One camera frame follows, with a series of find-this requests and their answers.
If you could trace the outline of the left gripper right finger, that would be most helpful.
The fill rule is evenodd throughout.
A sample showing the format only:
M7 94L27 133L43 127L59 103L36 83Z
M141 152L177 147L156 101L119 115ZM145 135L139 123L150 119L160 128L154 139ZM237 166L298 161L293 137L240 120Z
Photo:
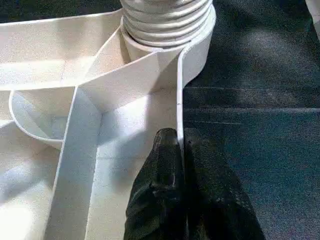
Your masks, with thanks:
M186 128L184 160L189 239L264 239L249 196L214 141Z

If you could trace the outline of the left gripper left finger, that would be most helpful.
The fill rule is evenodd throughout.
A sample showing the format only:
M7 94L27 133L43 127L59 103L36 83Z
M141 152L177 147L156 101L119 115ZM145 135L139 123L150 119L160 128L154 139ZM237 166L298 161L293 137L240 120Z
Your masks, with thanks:
M184 186L177 132L162 128L133 182L125 211L124 239L185 239Z

